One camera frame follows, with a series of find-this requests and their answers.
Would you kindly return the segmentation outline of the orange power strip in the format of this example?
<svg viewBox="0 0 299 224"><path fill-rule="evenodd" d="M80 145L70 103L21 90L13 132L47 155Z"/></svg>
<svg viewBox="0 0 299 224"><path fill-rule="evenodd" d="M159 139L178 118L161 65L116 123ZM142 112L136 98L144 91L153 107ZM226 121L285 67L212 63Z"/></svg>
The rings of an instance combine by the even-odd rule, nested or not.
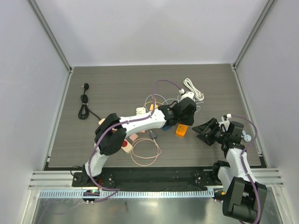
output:
<svg viewBox="0 0 299 224"><path fill-rule="evenodd" d="M187 125L179 124L176 129L176 135L178 137L184 137L186 135L188 127L189 126L187 126Z"/></svg>

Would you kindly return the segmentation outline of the blue cube adapter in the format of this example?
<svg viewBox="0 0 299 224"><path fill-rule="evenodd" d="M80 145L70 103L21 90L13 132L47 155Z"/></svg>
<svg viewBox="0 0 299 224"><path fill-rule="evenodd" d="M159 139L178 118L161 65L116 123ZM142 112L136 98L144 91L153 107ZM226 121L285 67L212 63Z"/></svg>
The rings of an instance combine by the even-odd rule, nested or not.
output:
<svg viewBox="0 0 299 224"><path fill-rule="evenodd" d="M164 127L162 127L162 130L163 131L167 131L167 130L169 130L171 128L171 126L164 126Z"/></svg>

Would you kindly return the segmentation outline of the white adapter plug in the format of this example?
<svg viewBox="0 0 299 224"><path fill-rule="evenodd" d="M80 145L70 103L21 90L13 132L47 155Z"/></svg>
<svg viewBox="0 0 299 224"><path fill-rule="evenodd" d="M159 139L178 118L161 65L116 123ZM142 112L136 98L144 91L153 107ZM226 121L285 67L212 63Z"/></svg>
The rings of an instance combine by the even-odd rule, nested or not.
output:
<svg viewBox="0 0 299 224"><path fill-rule="evenodd" d="M138 108L136 108L135 113L136 113L136 115L145 114L146 113L146 108L145 107L138 107Z"/></svg>

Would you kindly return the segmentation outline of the small pink charger plug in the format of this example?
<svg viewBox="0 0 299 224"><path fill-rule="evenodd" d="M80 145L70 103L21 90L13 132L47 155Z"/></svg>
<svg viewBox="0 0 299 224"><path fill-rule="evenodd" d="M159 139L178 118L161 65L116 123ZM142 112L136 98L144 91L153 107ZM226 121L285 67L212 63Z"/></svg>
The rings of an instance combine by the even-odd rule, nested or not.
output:
<svg viewBox="0 0 299 224"><path fill-rule="evenodd" d="M132 134L132 135L129 136L129 139L130 139L131 141L135 141L135 140L138 139L138 135L137 135L137 134Z"/></svg>

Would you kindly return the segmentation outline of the beige power strip red sockets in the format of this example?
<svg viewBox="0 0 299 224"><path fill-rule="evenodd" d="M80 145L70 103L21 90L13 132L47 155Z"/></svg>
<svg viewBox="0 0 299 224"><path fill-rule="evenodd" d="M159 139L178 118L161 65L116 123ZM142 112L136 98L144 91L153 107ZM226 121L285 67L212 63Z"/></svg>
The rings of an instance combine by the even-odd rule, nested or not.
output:
<svg viewBox="0 0 299 224"><path fill-rule="evenodd" d="M99 126L105 121L105 119L101 119L98 124ZM133 146L128 142L128 140L124 140L122 146L121 146L121 149L126 153L126 154L129 154L132 149L133 149Z"/></svg>

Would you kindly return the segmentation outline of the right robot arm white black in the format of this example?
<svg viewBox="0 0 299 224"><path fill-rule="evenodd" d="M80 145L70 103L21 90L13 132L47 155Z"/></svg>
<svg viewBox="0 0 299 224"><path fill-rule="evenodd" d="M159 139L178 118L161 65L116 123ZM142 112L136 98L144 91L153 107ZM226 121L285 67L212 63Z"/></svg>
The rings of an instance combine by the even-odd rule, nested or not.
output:
<svg viewBox="0 0 299 224"><path fill-rule="evenodd" d="M229 121L224 115L222 121L212 118L208 122L194 126L197 138L211 146L221 145L225 161L213 165L211 180L222 184L224 196L221 198L223 215L240 223L258 224L261 221L267 188L254 177L247 160L245 146L241 144L244 125Z"/></svg>

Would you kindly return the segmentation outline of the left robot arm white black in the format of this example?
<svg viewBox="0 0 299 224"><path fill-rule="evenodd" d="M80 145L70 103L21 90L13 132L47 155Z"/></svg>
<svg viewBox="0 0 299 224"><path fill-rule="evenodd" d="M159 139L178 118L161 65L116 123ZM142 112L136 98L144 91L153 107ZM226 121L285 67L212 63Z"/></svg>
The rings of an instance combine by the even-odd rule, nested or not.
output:
<svg viewBox="0 0 299 224"><path fill-rule="evenodd" d="M119 117L116 113L109 114L95 131L92 155L82 168L82 182L95 186L108 157L117 153L130 135L176 124L192 126L196 108L193 99L184 98L142 115Z"/></svg>

